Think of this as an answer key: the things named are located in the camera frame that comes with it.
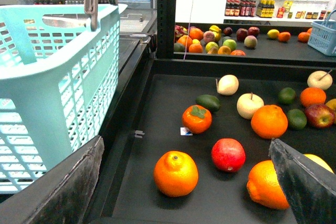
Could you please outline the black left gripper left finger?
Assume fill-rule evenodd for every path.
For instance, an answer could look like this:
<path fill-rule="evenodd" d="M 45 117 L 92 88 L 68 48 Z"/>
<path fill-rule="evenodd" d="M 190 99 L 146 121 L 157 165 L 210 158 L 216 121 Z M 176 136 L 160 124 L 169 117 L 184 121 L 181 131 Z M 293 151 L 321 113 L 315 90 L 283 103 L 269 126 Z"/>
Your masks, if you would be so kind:
<path fill-rule="evenodd" d="M 101 136 L 1 203 L 1 223 L 82 223 L 99 177 Z"/>

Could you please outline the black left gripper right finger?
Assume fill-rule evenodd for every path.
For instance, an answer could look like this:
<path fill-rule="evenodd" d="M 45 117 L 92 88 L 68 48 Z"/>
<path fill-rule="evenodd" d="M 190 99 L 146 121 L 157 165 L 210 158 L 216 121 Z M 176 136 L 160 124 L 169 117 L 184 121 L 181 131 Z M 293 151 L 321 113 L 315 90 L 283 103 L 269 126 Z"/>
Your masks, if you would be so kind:
<path fill-rule="evenodd" d="M 335 174 L 278 138 L 269 156 L 297 223 L 335 223 Z"/>

